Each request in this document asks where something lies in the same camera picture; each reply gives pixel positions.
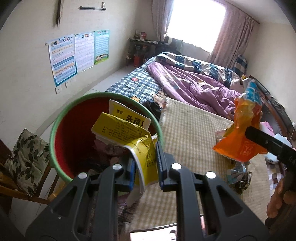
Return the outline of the person's right hand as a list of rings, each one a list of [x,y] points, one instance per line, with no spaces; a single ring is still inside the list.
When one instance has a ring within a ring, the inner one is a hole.
[[[295,204],[295,192],[287,191],[283,193],[284,183],[284,179],[282,178],[277,184],[274,194],[270,198],[270,202],[267,205],[266,210],[266,214],[269,218],[276,218],[276,216],[278,215],[278,211],[283,205],[283,203],[289,205]]]

